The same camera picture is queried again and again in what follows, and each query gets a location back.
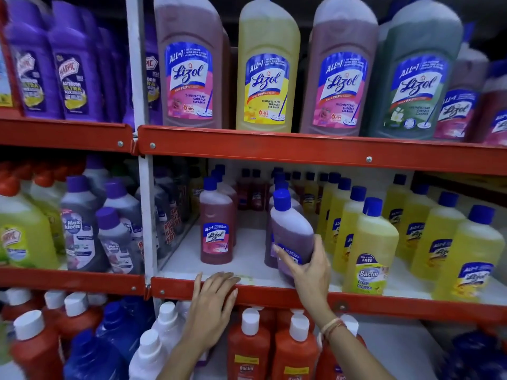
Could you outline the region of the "person's right hand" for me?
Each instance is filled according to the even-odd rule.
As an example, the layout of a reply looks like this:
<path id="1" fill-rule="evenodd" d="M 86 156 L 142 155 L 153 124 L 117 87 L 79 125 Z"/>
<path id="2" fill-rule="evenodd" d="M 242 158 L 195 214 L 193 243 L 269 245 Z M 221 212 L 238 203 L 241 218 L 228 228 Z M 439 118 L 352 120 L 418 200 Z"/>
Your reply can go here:
<path id="1" fill-rule="evenodd" d="M 331 265 L 320 235 L 314 235 L 312 258 L 304 267 L 305 273 L 292 273 L 295 288 L 303 308 L 322 330 L 325 324 L 337 316 L 327 302 Z"/>

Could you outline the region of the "purple cleaner bottle blue cap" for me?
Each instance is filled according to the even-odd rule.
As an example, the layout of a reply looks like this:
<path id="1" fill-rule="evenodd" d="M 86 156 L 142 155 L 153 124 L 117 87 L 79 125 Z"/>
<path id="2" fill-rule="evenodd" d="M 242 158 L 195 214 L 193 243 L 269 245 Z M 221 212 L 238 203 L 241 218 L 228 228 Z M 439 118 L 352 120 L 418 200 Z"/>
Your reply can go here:
<path id="1" fill-rule="evenodd" d="M 274 242 L 272 229 L 271 229 L 271 217 L 270 210 L 274 207 L 274 200 L 272 199 L 274 191 L 278 189 L 287 189 L 291 196 L 291 205 L 292 207 L 303 213 L 303 207 L 300 203 L 300 198 L 296 194 L 296 192 L 290 187 L 288 180 L 285 178 L 285 173 L 280 168 L 274 169 L 273 172 L 273 184 L 270 185 L 269 190 L 267 192 L 266 206 L 265 209 L 267 211 L 267 224 L 266 224 L 266 251 L 264 257 L 264 263 L 266 266 L 270 268 L 278 268 L 277 265 L 277 257 L 275 252 L 272 251 L 272 244 Z"/>
<path id="2" fill-rule="evenodd" d="M 314 249 L 314 231 L 311 224 L 303 214 L 292 207 L 288 189 L 275 190 L 272 198 L 274 199 L 274 206 L 270 210 L 272 254 L 277 257 L 274 246 L 279 246 L 296 264 L 308 264 Z"/>

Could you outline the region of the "person's left forearm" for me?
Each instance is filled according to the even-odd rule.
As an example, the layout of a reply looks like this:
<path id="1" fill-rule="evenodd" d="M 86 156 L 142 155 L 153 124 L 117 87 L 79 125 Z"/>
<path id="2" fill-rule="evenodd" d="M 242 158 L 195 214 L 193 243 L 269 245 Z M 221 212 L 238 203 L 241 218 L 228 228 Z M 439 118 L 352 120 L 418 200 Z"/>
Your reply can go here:
<path id="1" fill-rule="evenodd" d="M 218 340 L 182 338 L 173 348 L 156 380 L 190 380 L 190 376 L 202 354 L 217 344 Z"/>

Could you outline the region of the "white shelf board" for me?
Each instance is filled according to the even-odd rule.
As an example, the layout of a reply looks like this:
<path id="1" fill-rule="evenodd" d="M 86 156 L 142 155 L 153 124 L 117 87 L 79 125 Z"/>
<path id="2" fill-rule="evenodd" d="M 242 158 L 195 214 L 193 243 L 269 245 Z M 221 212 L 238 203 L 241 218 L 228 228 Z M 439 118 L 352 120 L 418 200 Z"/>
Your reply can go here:
<path id="1" fill-rule="evenodd" d="M 443 350 L 417 320 L 352 314 L 368 350 L 397 380 L 438 380 Z"/>
<path id="2" fill-rule="evenodd" d="M 283 280 L 279 271 L 264 264 L 265 213 L 240 212 L 237 245 L 231 262 L 222 265 L 206 264 L 200 260 L 199 224 L 187 226 L 176 251 L 168 258 L 151 279 L 153 295 L 159 299 L 190 300 L 194 279 L 199 272 L 205 280 L 216 272 L 233 272 L 241 278 L 239 284 L 294 288 Z M 332 275 L 329 292 L 342 292 L 341 277 Z M 395 260 L 383 295 L 419 300 L 431 299 L 430 283 L 411 275 L 405 264 Z M 507 286 L 491 279 L 480 295 L 480 304 L 507 306 Z"/>

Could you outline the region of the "row of small assorted bottles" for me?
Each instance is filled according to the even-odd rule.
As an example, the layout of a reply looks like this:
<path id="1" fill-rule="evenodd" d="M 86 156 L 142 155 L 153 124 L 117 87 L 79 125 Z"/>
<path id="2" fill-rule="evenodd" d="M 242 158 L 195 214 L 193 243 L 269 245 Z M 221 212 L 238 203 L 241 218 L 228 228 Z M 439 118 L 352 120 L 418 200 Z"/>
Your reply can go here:
<path id="1" fill-rule="evenodd" d="M 330 181 L 330 174 L 288 171 L 280 166 L 273 167 L 268 180 L 263 179 L 261 169 L 242 169 L 241 176 L 236 181 L 238 208 L 240 210 L 268 210 L 268 200 L 275 190 L 277 176 L 283 176 L 283 180 L 288 183 L 289 191 L 293 192 L 293 198 L 303 205 L 306 213 L 320 213 L 324 187 Z"/>

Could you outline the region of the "row of dark red-labelled bottles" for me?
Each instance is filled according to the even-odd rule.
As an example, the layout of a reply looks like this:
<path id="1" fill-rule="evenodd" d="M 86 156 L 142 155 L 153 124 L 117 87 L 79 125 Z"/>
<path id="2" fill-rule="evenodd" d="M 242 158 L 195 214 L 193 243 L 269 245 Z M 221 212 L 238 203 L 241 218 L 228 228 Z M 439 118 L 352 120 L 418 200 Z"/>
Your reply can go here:
<path id="1" fill-rule="evenodd" d="M 157 230 L 162 240 L 158 260 L 162 261 L 172 255 L 186 223 L 197 217 L 198 207 L 190 187 L 192 169 L 186 159 L 176 158 L 171 166 L 156 163 L 153 172 Z"/>

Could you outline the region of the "yellow floor cleaner bottle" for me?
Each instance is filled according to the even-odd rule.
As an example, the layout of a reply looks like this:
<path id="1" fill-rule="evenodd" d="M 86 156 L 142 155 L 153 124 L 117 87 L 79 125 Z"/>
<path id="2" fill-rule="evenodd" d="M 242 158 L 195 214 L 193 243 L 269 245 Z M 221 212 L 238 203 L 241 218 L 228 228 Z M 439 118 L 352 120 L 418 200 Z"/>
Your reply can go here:
<path id="1" fill-rule="evenodd" d="M 344 293 L 383 295 L 399 233 L 382 214 L 383 200 L 367 197 L 354 229 L 342 283 Z"/>

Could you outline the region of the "row of yellow cleaner bottles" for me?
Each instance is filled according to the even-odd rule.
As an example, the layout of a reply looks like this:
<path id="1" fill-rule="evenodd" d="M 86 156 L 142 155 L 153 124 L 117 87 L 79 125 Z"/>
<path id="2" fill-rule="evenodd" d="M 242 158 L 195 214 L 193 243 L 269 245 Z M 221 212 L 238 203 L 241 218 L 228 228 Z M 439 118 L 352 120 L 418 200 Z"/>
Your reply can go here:
<path id="1" fill-rule="evenodd" d="M 406 178 L 395 174 L 383 201 L 381 215 L 399 233 L 392 266 L 398 259 L 411 275 L 430 283 L 432 300 L 478 303 L 507 246 L 492 226 L 496 210 L 475 204 L 464 216 L 458 194 L 442 191 L 434 201 L 427 184 L 409 190 Z M 341 286 L 367 193 L 339 173 L 331 173 L 324 187 L 317 231 Z"/>

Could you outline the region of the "group of green orange-capped bottles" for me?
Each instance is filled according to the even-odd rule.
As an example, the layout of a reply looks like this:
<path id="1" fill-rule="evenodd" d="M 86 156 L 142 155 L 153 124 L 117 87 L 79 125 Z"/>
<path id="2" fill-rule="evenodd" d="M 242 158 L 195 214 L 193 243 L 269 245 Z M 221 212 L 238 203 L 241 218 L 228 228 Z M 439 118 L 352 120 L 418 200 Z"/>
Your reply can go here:
<path id="1" fill-rule="evenodd" d="M 59 269 L 65 254 L 62 191 L 48 168 L 32 163 L 0 169 L 0 264 Z"/>

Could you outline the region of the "large yellow cleaner bottle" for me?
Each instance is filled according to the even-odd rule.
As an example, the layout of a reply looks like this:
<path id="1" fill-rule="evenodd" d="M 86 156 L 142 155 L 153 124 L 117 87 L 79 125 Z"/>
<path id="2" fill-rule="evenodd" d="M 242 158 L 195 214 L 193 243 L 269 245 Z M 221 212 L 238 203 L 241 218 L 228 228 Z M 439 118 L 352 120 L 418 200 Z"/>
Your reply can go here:
<path id="1" fill-rule="evenodd" d="M 300 29 L 272 0 L 252 0 L 239 16 L 236 130 L 290 133 Z"/>

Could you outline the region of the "large pink cleaner bottle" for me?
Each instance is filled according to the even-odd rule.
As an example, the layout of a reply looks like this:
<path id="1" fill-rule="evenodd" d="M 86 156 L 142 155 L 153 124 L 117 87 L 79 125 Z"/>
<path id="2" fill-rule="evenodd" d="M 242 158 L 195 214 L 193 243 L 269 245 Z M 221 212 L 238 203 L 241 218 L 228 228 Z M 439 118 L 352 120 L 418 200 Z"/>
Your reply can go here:
<path id="1" fill-rule="evenodd" d="M 163 125 L 223 127 L 224 35 L 209 0 L 154 0 Z"/>
<path id="2" fill-rule="evenodd" d="M 358 136 L 379 25 L 362 0 L 324 0 L 316 9 L 300 133 Z"/>

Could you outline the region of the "group of dark blue bottles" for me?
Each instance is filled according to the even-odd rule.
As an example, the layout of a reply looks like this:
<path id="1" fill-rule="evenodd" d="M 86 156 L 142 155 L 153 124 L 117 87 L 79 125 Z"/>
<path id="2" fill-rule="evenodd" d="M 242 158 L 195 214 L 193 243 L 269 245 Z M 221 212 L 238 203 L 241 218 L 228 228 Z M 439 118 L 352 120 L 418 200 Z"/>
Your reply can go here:
<path id="1" fill-rule="evenodd" d="M 478 327 L 451 339 L 437 380 L 507 380 L 507 335 Z"/>

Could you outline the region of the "large green cleaner bottle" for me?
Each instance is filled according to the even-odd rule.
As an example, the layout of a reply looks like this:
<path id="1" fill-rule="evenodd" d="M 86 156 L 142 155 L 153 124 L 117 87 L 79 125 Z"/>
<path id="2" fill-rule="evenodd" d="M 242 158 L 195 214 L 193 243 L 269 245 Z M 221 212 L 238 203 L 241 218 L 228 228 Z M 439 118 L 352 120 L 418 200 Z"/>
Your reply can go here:
<path id="1" fill-rule="evenodd" d="M 464 27 L 436 0 L 412 0 L 392 18 L 364 135 L 432 140 Z"/>

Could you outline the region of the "row of purple bathroom cleaners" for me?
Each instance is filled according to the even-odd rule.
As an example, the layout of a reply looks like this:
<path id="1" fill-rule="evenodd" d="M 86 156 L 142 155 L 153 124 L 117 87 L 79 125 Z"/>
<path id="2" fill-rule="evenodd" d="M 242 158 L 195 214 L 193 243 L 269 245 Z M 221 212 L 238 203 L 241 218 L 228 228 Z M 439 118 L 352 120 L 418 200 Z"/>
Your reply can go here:
<path id="1" fill-rule="evenodd" d="M 135 131 L 130 61 L 93 13 L 53 0 L 6 0 L 4 35 L 25 117 L 124 123 Z"/>

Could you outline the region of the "orange metal shelf rail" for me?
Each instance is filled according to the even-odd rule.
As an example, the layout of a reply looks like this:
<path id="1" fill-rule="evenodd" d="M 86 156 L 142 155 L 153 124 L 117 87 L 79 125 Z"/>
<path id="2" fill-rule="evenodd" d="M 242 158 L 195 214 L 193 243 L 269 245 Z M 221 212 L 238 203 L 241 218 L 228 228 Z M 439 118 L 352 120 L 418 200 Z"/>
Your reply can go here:
<path id="1" fill-rule="evenodd" d="M 301 308 L 295 288 L 263 287 L 239 284 L 237 305 L 273 308 Z M 394 296 L 376 296 L 329 292 L 327 302 L 338 313 L 400 317 L 429 321 L 507 326 L 507 306 L 476 302 L 419 300 Z"/>
<path id="2" fill-rule="evenodd" d="M 0 145 L 139 154 L 124 123 L 0 118 Z"/>
<path id="3" fill-rule="evenodd" d="M 0 267 L 0 287 L 147 296 L 144 277 L 60 269 Z"/>
<path id="4" fill-rule="evenodd" d="M 142 125 L 139 155 L 507 176 L 507 148 L 473 143 Z"/>

